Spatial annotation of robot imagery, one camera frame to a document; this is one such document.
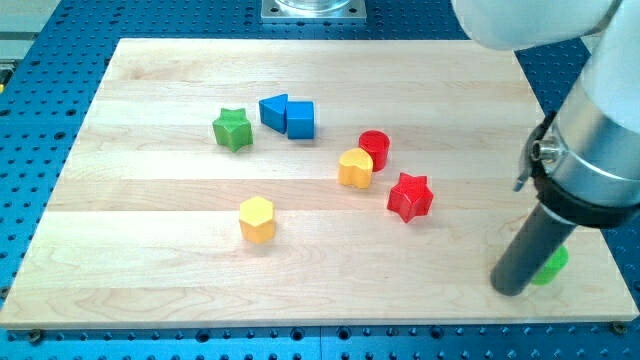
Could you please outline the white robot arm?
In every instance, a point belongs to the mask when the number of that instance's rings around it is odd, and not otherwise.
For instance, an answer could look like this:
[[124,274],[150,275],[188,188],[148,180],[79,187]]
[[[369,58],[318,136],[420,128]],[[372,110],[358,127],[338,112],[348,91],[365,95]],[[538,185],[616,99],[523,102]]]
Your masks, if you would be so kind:
[[609,228],[639,212],[638,0],[455,0],[466,35],[484,47],[522,50],[601,38],[544,139],[559,148],[536,160],[539,199],[583,226]]

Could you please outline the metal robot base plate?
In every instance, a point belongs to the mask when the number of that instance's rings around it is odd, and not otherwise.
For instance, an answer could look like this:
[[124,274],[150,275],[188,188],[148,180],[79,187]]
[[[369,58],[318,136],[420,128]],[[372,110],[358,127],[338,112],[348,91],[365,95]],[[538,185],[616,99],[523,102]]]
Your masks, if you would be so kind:
[[262,0],[263,23],[365,22],[365,0]]

